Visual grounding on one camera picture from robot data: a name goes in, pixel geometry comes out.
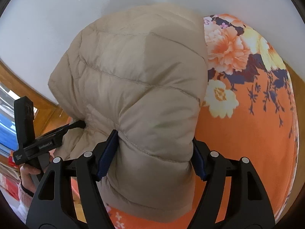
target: beige puffer jacket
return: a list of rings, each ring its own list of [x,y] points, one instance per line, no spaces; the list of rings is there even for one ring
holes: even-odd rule
[[[194,195],[192,139],[207,85],[202,18],[161,3],[104,16],[73,40],[51,74],[59,105],[87,127],[70,130],[56,155],[77,158],[119,131],[99,182],[103,201],[170,222]]]

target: pink sleeve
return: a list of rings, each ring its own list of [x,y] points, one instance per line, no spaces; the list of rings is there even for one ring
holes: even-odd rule
[[[32,197],[23,191],[21,183],[18,184],[18,196],[20,199],[20,203],[22,203],[25,207],[29,208],[32,202]]]

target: white wall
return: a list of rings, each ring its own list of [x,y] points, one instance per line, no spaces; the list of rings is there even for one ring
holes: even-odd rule
[[[290,0],[12,0],[0,18],[0,58],[56,102],[50,73],[86,25],[104,14],[170,1],[202,15],[230,13],[261,33],[305,80],[305,25]]]

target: window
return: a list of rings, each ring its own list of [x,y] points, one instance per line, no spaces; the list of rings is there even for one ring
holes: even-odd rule
[[[18,149],[16,136],[14,101],[20,97],[0,82],[0,153],[9,155]]]

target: blue clamp pad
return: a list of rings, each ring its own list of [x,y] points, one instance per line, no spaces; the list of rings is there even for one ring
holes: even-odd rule
[[[110,164],[115,156],[116,150],[119,146],[119,136],[118,131],[113,130],[110,136],[108,137],[106,142],[106,147],[98,161],[98,171],[97,177],[101,180],[103,177],[107,175]]]
[[[204,159],[194,143],[193,146],[194,146],[194,151],[193,151],[193,156],[191,158],[191,163],[193,165],[195,174],[199,176],[202,181],[206,181],[207,174],[205,171]]]

